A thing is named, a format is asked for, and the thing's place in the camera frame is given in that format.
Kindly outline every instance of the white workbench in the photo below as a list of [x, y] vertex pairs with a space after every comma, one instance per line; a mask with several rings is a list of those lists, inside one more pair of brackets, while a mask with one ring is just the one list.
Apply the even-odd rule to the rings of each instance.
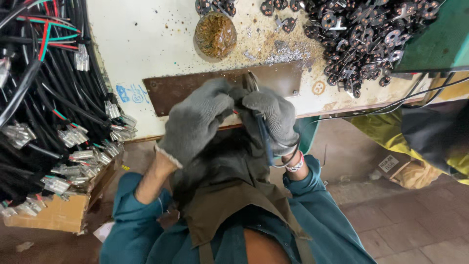
[[[261, 0], [238, 0], [237, 14], [232, 21], [237, 30], [236, 49], [224, 60], [213, 62], [200, 56], [194, 47], [194, 31], [199, 20], [194, 1], [159, 0], [93, 0], [88, 2], [93, 37], [104, 64], [108, 84], [117, 96], [126, 114], [138, 120], [136, 139], [149, 139], [165, 133], [167, 116], [158, 117], [151, 104], [142, 79], [150, 77], [185, 75], [198, 72], [230, 70], [248, 66], [273, 64], [302, 59], [303, 75], [299, 96], [288, 98], [297, 116], [314, 116], [356, 109], [382, 106], [407, 95], [418, 75], [412, 81], [393, 78], [385, 88], [378, 81], [365, 81], [359, 99], [351, 98], [337, 87], [326, 84], [323, 74], [323, 48], [303, 33], [307, 21], [304, 11], [289, 8], [274, 11], [267, 17], [260, 13]], [[286, 34], [274, 32], [275, 15], [281, 20], [298, 18], [296, 28]], [[278, 49], [274, 41], [287, 43]], [[425, 79], [416, 92], [427, 89]], [[236, 116], [223, 125], [237, 124]]]

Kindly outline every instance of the brown apron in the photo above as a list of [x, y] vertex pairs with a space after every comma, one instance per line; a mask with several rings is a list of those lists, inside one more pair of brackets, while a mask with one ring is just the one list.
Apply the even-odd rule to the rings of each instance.
[[200, 263], [214, 263], [210, 241], [216, 231], [228, 217], [250, 204], [280, 218], [295, 236], [302, 263], [315, 263], [307, 242], [311, 237], [296, 221], [287, 198], [274, 184], [254, 181], [254, 185], [236, 180], [196, 190], [182, 215], [187, 221], [192, 246], [199, 247]]
[[[206, 165], [213, 160], [215, 165]], [[217, 153], [216, 158], [195, 162], [185, 168], [185, 172], [176, 172], [172, 178], [173, 190], [179, 191], [175, 199], [185, 201], [179, 210], [187, 221], [192, 246], [199, 247], [201, 264], [214, 264], [210, 241], [220, 225], [251, 204], [281, 219], [295, 237], [301, 262], [315, 263], [308, 246], [308, 240], [312, 238], [300, 227], [286, 196], [265, 180], [270, 172], [266, 164], [264, 151], [252, 147], [248, 154], [243, 151], [226, 155]], [[213, 170], [221, 172], [210, 175]]]

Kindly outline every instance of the green machine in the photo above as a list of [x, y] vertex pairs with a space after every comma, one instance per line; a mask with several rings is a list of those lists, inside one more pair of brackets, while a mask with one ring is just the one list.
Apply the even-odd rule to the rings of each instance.
[[437, 16], [409, 40], [393, 73], [469, 70], [469, 0], [446, 0]]

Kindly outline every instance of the bundle of black cables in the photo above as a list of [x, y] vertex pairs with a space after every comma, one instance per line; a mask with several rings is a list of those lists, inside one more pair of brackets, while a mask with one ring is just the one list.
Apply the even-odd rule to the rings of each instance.
[[[116, 105], [101, 75], [90, 38], [85, 0], [0, 2], [0, 201], [50, 194], [40, 180], [75, 151], [112, 142], [106, 104]], [[26, 125], [33, 138], [14, 146], [7, 127]], [[85, 128], [88, 140], [67, 147], [58, 135]]]

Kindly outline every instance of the gray work glove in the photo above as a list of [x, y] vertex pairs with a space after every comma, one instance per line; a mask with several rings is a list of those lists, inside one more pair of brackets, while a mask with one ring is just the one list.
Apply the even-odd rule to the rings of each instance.
[[[285, 98], [277, 95], [274, 91], [261, 87], [259, 92], [245, 95], [242, 104], [251, 110], [258, 110], [266, 118], [267, 129], [270, 130], [270, 144], [275, 156], [283, 156], [294, 151], [298, 140], [298, 133], [293, 130], [295, 125], [295, 107]], [[243, 124], [248, 131], [257, 129], [255, 120], [248, 121], [243, 118]]]
[[227, 95], [230, 89], [223, 78], [209, 80], [169, 111], [166, 134], [158, 148], [180, 162], [178, 167], [190, 163], [233, 113], [234, 101]]

